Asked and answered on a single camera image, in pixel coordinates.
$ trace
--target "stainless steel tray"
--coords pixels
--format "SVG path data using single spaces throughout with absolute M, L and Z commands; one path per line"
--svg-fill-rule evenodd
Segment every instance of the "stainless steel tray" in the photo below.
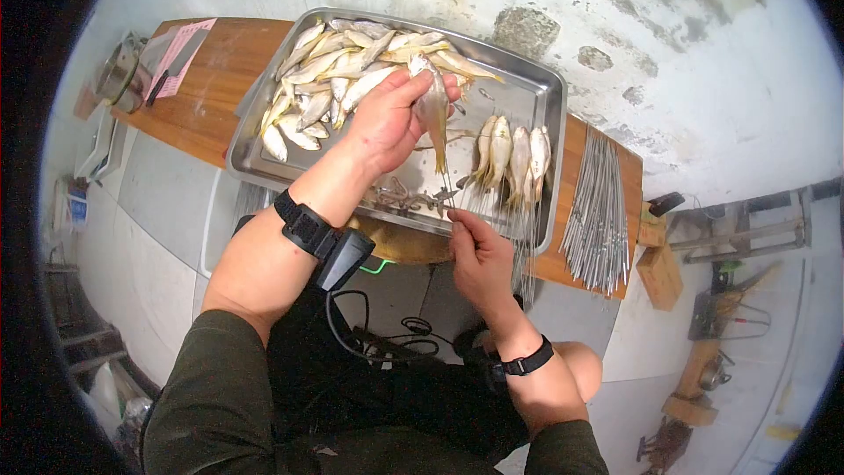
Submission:
M 273 74 L 281 61 L 292 51 L 299 34 L 313 26 L 317 18 L 325 22 L 333 18 L 368 19 L 382 22 L 396 29 L 416 32 L 438 31 L 444 33 L 461 54 L 503 77 L 504 83 L 482 78 L 476 80 L 469 91 L 468 101 L 460 102 L 467 114 L 463 116 L 455 112 L 449 119 L 449 126 L 477 131 L 491 113 L 495 112 L 508 116 L 511 130 L 519 125 L 524 125 L 528 129 L 541 125 L 548 127 L 553 168 L 549 169 L 546 180 L 548 182 L 553 180 L 553 183 L 546 183 L 543 188 L 543 197 L 538 210 L 536 253 L 542 253 L 548 248 L 551 243 L 560 188 L 567 92 L 565 80 L 553 69 L 501 47 L 439 27 L 392 16 L 338 8 L 315 8 L 301 16 L 290 28 L 287 37 L 268 63 L 267 71 L 262 75 L 255 89 L 255 98 L 240 118 L 237 131 L 229 145 L 229 152 L 226 154 L 226 170 L 232 176 L 272 190 L 284 190 L 301 173 L 315 164 L 322 153 L 348 130 L 350 122 L 347 122 L 340 132 L 332 132 L 330 138 L 322 140 L 322 151 L 319 152 L 307 152 L 292 144 L 289 145 L 289 157 L 286 164 L 281 164 L 264 152 L 261 140 L 258 139 L 261 118 L 276 88 Z M 491 99 L 480 93 L 481 88 Z M 464 138 L 448 144 L 447 160 L 452 184 L 471 172 L 474 157 L 477 157 L 477 153 L 474 152 L 474 140 Z M 427 192 L 433 195 L 443 186 L 442 178 L 434 174 L 433 151 L 412 153 L 408 161 L 392 174 L 397 175 L 412 193 Z M 376 186 L 385 183 L 388 179 L 389 175 L 385 175 L 384 180 L 380 180 Z M 465 206 L 467 203 L 467 198 L 463 193 L 462 191 L 461 194 L 455 196 L 455 204 L 458 207 Z M 423 206 L 418 212 L 401 212 L 395 208 L 377 205 L 368 199 L 369 196 L 364 197 L 364 201 L 358 206 L 358 213 L 435 234 L 449 236 L 451 232 L 448 218 L 440 218 L 436 211 L 430 211 Z M 491 216 L 485 216 L 485 218 L 491 222 L 494 221 Z

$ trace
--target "black wrist strap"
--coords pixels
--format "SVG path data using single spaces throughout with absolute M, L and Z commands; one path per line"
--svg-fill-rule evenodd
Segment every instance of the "black wrist strap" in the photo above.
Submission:
M 287 190 L 275 199 L 273 207 L 284 220 L 281 230 L 284 237 L 321 261 L 328 257 L 338 240 L 337 232 L 331 224 L 322 220 L 305 204 L 293 202 Z
M 526 358 L 516 358 L 508 362 L 494 362 L 491 364 L 492 377 L 495 381 L 507 381 L 506 375 L 526 376 L 534 370 L 548 363 L 554 356 L 554 348 L 548 338 L 542 336 L 542 347 Z

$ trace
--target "knee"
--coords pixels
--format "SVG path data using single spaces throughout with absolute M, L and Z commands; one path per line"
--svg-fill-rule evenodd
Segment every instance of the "knee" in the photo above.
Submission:
M 554 343 L 554 350 L 569 366 L 581 398 L 588 402 L 601 386 L 604 375 L 601 358 L 589 346 L 579 342 Z

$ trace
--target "wooden table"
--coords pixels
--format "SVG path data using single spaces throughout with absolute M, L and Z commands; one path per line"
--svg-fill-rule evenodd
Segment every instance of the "wooden table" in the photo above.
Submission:
M 172 26 L 203 19 L 163 22 L 155 36 Z M 238 124 L 233 111 L 251 84 L 266 68 L 270 58 L 293 26 L 289 21 L 269 19 L 220 18 L 208 34 L 185 73 L 176 95 L 157 99 L 152 108 L 145 106 L 132 114 L 117 109 L 112 115 L 120 121 L 191 154 L 216 167 L 226 168 L 226 149 Z M 580 161 L 586 146 L 586 125 L 568 115 L 565 128 L 560 199 L 554 221 L 551 247 L 537 260 L 537 277 L 582 288 L 575 282 L 557 253 L 574 202 Z M 630 254 L 636 246 L 641 205 L 641 160 L 618 146 L 621 177 L 625 185 L 627 228 Z M 448 239 L 408 227 L 355 216 L 360 228 L 376 243 L 373 255 L 404 264 L 442 262 L 449 259 Z M 619 287 L 615 297 L 623 299 L 626 287 Z

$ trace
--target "pink paper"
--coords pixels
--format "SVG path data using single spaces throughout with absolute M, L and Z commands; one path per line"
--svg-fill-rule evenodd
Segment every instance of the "pink paper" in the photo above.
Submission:
M 179 55 L 179 52 L 182 50 L 182 48 L 185 47 L 187 41 L 189 41 L 191 39 L 191 36 L 193 36 L 193 33 L 201 28 L 210 30 L 211 27 L 214 26 L 215 22 L 217 22 L 217 19 L 208 19 L 207 21 L 196 22 L 195 24 L 188 24 L 179 28 L 179 31 L 176 32 L 175 37 L 173 38 L 173 42 L 170 43 L 170 47 L 167 48 L 167 51 L 164 53 L 164 57 L 161 58 L 161 62 L 159 63 L 158 68 L 155 70 L 155 76 L 153 76 L 152 86 L 154 86 L 158 82 L 158 79 L 161 78 L 161 75 L 164 73 L 164 70 L 166 70 L 167 67 L 170 66 L 170 63 L 173 62 L 173 59 L 175 59 L 175 57 Z M 187 60 L 187 63 L 185 64 L 184 68 L 182 68 L 182 71 L 179 72 L 178 76 L 168 77 L 167 80 L 164 81 L 164 86 L 161 88 L 161 91 L 159 91 L 158 96 L 155 97 L 156 99 L 173 96 L 176 92 L 179 91 L 179 86 L 182 84 L 182 80 L 185 78 L 187 69 L 191 66 L 193 58 L 196 57 L 196 52 L 198 52 L 199 48 L 201 47 L 203 46 L 200 44 L 196 48 L 196 51 L 194 51 L 193 55 L 191 55 L 191 58 Z M 145 97 L 146 99 L 149 98 L 149 93 L 151 91 L 152 87 L 150 87 L 150 89 L 147 91 Z

